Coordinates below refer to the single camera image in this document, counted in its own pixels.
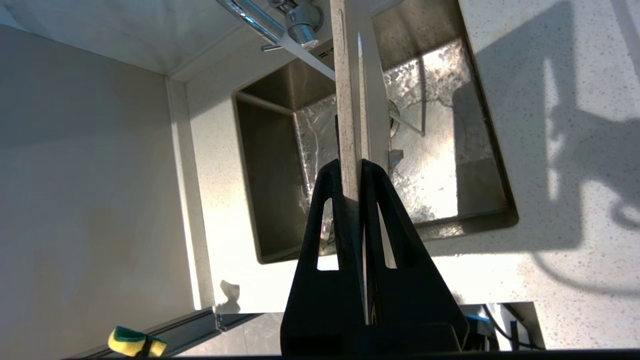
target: faucet spout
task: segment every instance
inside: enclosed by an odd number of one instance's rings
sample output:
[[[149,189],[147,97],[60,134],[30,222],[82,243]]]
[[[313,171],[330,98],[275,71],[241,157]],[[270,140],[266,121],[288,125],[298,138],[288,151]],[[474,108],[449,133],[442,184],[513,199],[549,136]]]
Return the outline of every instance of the faucet spout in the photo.
[[[217,2],[271,43],[263,46],[263,51],[280,48],[278,43],[285,33],[285,28],[252,0],[217,0]],[[318,45],[319,41],[315,33],[323,22],[323,13],[320,8],[312,5],[309,0],[269,0],[269,4],[284,15],[286,31],[293,40],[305,49]]]
[[[284,27],[251,0],[217,0],[233,16],[249,24],[265,40],[278,45]]]

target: white speckled countertop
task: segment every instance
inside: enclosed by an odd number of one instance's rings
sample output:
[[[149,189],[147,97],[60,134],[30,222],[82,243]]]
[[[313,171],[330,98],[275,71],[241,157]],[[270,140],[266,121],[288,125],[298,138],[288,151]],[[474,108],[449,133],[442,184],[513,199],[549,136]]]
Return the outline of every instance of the white speckled countertop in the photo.
[[[464,303],[533,301],[548,348],[640,346],[640,3],[460,3],[520,221],[427,249]],[[244,187],[231,93],[291,60],[261,43],[186,86],[218,311],[283,311],[296,266],[257,262]]]

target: white wall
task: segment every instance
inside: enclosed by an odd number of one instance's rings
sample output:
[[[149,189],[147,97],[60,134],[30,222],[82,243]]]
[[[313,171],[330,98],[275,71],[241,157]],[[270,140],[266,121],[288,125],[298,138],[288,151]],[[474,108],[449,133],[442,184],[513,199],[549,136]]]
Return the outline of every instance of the white wall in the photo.
[[[5,0],[0,24],[163,74],[241,25],[215,0]]]
[[[0,26],[0,348],[193,310],[164,76]]]

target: kitchen sink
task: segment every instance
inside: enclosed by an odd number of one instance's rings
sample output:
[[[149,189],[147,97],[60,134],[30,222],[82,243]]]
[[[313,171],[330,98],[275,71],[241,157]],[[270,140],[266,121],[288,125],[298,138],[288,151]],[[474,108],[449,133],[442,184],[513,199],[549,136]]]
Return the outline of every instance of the kitchen sink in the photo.
[[[388,170],[423,241],[515,225],[518,214],[457,2],[373,17],[390,111]],[[333,68],[331,41],[312,50]],[[335,83],[294,60],[235,94],[261,263],[300,251],[318,170],[337,158]],[[335,253],[330,203],[321,255]]]

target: faucet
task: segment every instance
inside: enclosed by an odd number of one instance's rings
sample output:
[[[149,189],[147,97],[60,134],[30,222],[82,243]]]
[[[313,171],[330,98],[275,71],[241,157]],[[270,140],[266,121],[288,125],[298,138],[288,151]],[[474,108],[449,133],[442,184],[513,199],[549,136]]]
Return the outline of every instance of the faucet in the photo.
[[[285,28],[252,0],[217,1],[270,43],[262,46],[262,51],[281,48],[278,43],[285,33]],[[311,4],[309,0],[269,0],[269,4],[284,15],[287,33],[295,42],[307,50],[318,46],[319,40],[316,39],[315,33],[323,23],[320,8]]]

